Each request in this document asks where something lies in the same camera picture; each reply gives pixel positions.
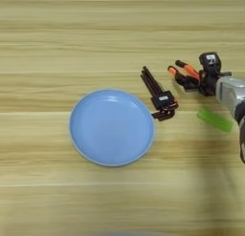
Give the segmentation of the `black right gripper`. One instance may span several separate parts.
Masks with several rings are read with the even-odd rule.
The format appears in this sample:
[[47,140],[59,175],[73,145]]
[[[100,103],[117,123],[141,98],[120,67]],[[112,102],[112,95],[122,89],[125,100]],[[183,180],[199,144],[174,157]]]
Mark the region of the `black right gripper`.
[[219,78],[223,76],[231,76],[231,72],[218,72],[218,71],[200,71],[199,78],[188,75],[190,82],[186,83],[184,89],[186,92],[198,92],[205,97],[212,97],[215,95],[216,83]]

